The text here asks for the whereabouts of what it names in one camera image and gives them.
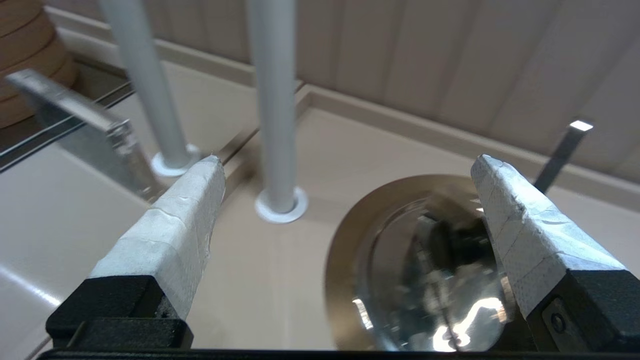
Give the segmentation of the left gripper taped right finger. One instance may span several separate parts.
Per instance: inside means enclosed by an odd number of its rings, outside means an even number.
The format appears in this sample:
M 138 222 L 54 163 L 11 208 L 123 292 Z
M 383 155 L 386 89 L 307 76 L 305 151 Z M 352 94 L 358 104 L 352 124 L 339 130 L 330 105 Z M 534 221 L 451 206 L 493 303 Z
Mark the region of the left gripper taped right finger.
M 509 163 L 480 155 L 471 178 L 537 349 L 637 352 L 638 278 Z

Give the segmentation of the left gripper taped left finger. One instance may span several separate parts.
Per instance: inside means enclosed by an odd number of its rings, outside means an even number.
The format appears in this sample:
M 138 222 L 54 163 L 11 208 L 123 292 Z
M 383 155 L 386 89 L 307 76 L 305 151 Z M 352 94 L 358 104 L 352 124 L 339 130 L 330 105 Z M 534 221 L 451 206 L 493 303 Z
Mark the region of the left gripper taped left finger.
M 95 319 L 184 322 L 210 259 L 225 193 L 218 157 L 192 165 L 48 317 L 45 329 L 53 346 L 66 346 L 82 323 Z

